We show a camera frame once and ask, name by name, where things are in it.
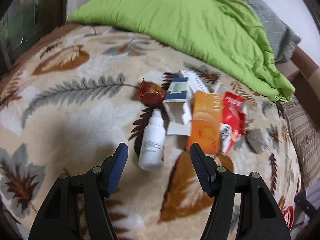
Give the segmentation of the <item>red white snack bag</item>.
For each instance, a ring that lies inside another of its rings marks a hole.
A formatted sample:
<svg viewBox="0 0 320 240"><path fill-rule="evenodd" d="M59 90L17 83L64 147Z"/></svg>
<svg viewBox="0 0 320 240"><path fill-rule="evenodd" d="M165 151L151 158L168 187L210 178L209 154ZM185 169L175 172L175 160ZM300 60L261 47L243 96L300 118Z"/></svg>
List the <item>red white snack bag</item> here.
<svg viewBox="0 0 320 240"><path fill-rule="evenodd" d="M244 112L246 100L231 92L225 92L223 99L222 122L220 125L220 151L226 154L234 144L245 135Z"/></svg>

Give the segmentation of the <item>orange medicine box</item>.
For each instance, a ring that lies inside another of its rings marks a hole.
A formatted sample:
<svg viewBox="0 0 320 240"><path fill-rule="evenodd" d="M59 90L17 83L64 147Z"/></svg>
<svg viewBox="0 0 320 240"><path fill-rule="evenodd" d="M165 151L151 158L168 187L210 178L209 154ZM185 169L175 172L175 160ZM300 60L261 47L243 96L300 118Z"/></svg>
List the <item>orange medicine box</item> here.
<svg viewBox="0 0 320 240"><path fill-rule="evenodd" d="M220 150L220 125L222 122L223 96L197 91L194 95L191 134L187 149L198 143L206 154Z"/></svg>

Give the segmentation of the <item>white plastic bottle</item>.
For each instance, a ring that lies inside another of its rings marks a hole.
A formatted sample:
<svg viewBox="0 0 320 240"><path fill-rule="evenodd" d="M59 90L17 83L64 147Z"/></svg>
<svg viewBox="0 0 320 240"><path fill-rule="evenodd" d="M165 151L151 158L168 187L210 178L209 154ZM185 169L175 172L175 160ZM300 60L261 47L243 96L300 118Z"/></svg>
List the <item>white plastic bottle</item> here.
<svg viewBox="0 0 320 240"><path fill-rule="evenodd" d="M158 171L164 164L164 120L160 109L154 109L144 129L138 166L144 171Z"/></svg>

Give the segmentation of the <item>blue white box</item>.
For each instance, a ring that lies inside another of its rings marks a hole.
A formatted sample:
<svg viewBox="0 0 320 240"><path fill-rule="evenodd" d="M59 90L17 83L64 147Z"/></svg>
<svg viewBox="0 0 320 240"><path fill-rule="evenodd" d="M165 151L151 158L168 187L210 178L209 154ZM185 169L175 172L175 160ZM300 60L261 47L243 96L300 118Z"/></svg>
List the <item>blue white box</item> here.
<svg viewBox="0 0 320 240"><path fill-rule="evenodd" d="M168 135L191 135L192 92L187 77L175 77L167 90L163 106L169 118Z"/></svg>

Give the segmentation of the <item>dark red candy wrapper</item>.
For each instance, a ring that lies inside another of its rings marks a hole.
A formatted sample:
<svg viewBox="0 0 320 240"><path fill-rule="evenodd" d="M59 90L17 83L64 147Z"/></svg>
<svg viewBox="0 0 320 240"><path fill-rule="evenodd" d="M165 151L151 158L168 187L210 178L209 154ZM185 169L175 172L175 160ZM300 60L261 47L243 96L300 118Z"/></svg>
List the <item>dark red candy wrapper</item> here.
<svg viewBox="0 0 320 240"><path fill-rule="evenodd" d="M140 90L137 92L138 99L146 106L153 108L162 108L166 90L161 86L143 80L140 84Z"/></svg>

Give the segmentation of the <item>red plastic basket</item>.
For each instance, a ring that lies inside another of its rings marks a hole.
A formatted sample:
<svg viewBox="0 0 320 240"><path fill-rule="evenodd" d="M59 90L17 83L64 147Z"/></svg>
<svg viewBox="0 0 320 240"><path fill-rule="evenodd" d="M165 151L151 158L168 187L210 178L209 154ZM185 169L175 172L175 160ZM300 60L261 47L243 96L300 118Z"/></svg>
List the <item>red plastic basket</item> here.
<svg viewBox="0 0 320 240"><path fill-rule="evenodd" d="M292 229L292 225L294 222L294 208L293 206L288 206L282 211L282 215L284 217L285 223L287 225L288 230Z"/></svg>

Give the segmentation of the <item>brown striped pillow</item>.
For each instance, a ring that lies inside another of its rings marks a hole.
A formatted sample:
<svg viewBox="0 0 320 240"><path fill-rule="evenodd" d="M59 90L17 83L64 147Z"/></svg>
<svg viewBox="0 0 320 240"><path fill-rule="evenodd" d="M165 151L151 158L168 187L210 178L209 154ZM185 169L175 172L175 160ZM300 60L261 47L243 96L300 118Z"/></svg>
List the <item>brown striped pillow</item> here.
<svg viewBox="0 0 320 240"><path fill-rule="evenodd" d="M311 186L319 179L319 128L295 96L290 102L278 102L277 106L287 122L303 185Z"/></svg>

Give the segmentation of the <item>leaf pattern bed blanket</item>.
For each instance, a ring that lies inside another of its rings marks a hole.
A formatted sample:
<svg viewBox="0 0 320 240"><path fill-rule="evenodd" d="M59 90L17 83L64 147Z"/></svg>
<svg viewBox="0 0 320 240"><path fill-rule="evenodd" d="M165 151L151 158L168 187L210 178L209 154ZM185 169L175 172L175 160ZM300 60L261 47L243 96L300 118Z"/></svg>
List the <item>leaf pattern bed blanket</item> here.
<svg viewBox="0 0 320 240"><path fill-rule="evenodd" d="M116 193L106 200L118 237L200 238L213 201L201 189L186 137L166 137L160 171L138 167L138 144L152 113L137 98L140 83L167 88L180 70L243 97L247 130L262 128L270 138L260 154L241 138L215 161L238 174L258 172L281 211L295 207L297 154L287 122L268 98L148 36L69 24L42 38L1 78L1 204L22 239L60 174L85 173L121 142L129 158Z"/></svg>

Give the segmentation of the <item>brown beige headboard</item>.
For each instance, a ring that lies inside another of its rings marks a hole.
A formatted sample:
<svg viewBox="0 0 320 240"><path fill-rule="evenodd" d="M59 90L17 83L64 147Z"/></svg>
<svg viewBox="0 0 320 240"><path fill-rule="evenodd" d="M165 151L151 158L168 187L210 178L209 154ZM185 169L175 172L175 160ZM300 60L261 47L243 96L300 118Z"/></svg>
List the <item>brown beige headboard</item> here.
<svg viewBox="0 0 320 240"><path fill-rule="evenodd" d="M319 128L319 66L299 46L291 59L276 65L295 87L295 96L306 113Z"/></svg>

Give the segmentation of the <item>white medicine box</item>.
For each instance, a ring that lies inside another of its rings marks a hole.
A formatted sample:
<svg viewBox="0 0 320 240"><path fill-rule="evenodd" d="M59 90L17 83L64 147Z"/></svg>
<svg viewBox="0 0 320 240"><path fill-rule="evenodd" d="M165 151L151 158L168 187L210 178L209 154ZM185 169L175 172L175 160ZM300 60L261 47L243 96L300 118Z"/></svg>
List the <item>white medicine box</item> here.
<svg viewBox="0 0 320 240"><path fill-rule="evenodd" d="M180 70L178 73L180 77L188 78L188 84L193 94L195 94L197 91L209 93L207 86L202 82L196 72L189 70Z"/></svg>

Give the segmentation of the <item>grey quilted pillow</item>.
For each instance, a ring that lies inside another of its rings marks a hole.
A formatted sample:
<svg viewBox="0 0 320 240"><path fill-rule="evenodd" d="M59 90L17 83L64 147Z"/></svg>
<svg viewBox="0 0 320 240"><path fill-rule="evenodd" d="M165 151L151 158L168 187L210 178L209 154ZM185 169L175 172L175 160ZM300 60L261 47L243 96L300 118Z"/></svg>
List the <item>grey quilted pillow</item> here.
<svg viewBox="0 0 320 240"><path fill-rule="evenodd" d="M285 24L263 0L244 0L260 18L274 53L276 63L286 63L301 38Z"/></svg>

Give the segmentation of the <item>green quilt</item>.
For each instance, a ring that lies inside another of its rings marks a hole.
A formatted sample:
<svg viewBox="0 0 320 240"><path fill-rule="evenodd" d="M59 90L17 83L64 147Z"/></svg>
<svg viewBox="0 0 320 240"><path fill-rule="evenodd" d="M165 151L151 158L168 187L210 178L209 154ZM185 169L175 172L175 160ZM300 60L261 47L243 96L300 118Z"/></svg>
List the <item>green quilt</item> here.
<svg viewBox="0 0 320 240"><path fill-rule="evenodd" d="M288 102L295 93L276 68L260 18L243 0L90 0L67 22L148 35L223 70L274 102Z"/></svg>

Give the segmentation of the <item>wooden glass door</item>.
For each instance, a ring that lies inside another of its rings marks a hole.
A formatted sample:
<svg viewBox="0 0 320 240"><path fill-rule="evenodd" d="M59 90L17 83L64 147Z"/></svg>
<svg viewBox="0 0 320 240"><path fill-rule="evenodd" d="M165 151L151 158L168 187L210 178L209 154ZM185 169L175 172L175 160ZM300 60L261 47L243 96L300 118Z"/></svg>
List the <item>wooden glass door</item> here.
<svg viewBox="0 0 320 240"><path fill-rule="evenodd" d="M65 23L67 0L1 0L1 74L40 38Z"/></svg>

